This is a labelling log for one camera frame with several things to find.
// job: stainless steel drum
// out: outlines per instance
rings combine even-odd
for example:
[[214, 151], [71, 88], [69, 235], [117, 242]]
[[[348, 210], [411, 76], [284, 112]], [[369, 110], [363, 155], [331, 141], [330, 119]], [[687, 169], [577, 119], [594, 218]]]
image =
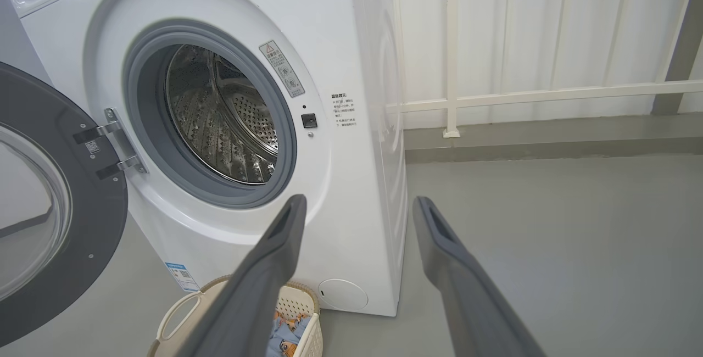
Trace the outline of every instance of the stainless steel drum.
[[278, 156], [276, 127], [241, 71], [214, 52], [182, 45], [165, 86], [171, 121], [198, 159], [226, 179], [266, 184]]

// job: basket handle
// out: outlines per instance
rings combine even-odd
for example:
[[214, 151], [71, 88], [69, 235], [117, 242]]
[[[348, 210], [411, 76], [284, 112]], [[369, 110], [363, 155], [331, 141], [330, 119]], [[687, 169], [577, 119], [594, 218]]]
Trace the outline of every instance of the basket handle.
[[[165, 342], [165, 341], [168, 341], [169, 339], [171, 339], [171, 337], [174, 336], [174, 334], [176, 332], [178, 332], [178, 330], [181, 328], [181, 326], [184, 324], [184, 322], [186, 322], [186, 320], [188, 320], [188, 317], [191, 317], [191, 314], [193, 314], [193, 312], [196, 311], [196, 307], [198, 307], [198, 305], [200, 305], [200, 301], [201, 301], [202, 296], [203, 296], [202, 292], [199, 292], [199, 291], [198, 292], [191, 292], [190, 294], [179, 299], [178, 302], [173, 304], [173, 306], [171, 306], [169, 311], [166, 312], [166, 315], [164, 316], [164, 318], [161, 319], [161, 324], [159, 324], [159, 329], [158, 329], [158, 332], [156, 333], [156, 339], [158, 339], [159, 342]], [[171, 320], [171, 317], [173, 317], [176, 310], [178, 310], [181, 306], [183, 306], [185, 304], [185, 302], [188, 302], [193, 298], [198, 298], [198, 302], [196, 302], [196, 305], [194, 307], [192, 307], [191, 311], [188, 312], [186, 317], [183, 317], [183, 320], [181, 320], [181, 322], [179, 322], [179, 324], [176, 325], [176, 328], [174, 328], [174, 330], [171, 331], [170, 334], [168, 334], [168, 337], [165, 337], [164, 330], [166, 329], [166, 324], [168, 324], [168, 322]]]

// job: door hinge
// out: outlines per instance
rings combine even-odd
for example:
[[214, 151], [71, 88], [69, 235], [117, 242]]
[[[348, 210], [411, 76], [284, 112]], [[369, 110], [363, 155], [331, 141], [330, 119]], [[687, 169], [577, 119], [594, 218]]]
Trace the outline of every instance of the door hinge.
[[122, 123], [120, 121], [120, 117], [118, 116], [118, 112], [113, 108], [107, 108], [104, 112], [105, 117], [108, 119], [107, 124], [103, 126], [96, 126], [92, 129], [84, 130], [73, 135], [73, 139], [77, 144], [85, 144], [97, 139], [100, 136], [112, 135], [113, 142], [120, 147], [122, 154], [126, 157], [125, 160], [121, 160], [116, 164], [96, 171], [98, 178], [101, 180], [107, 179], [107, 177], [111, 177], [129, 168], [134, 168], [141, 174], [146, 174], [148, 171], [146, 170], [146, 167], [144, 167], [144, 162], [134, 149], [130, 137], [127, 136], [125, 130], [122, 129]]

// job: clothes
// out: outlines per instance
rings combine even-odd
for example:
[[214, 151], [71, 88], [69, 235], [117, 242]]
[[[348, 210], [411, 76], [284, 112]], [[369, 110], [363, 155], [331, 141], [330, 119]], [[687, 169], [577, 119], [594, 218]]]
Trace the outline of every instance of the clothes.
[[309, 322], [308, 315], [299, 314], [293, 320], [286, 320], [283, 314], [275, 312], [266, 357], [293, 357]]

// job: door glass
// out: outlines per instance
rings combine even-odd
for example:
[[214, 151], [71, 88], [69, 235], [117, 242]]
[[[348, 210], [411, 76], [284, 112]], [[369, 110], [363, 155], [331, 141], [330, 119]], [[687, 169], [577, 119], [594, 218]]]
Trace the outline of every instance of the door glass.
[[244, 73], [214, 52], [181, 45], [165, 77], [171, 121], [191, 152], [226, 179], [266, 184], [278, 137], [269, 108]]
[[61, 173], [35, 144], [0, 126], [0, 301], [50, 262], [68, 230]]

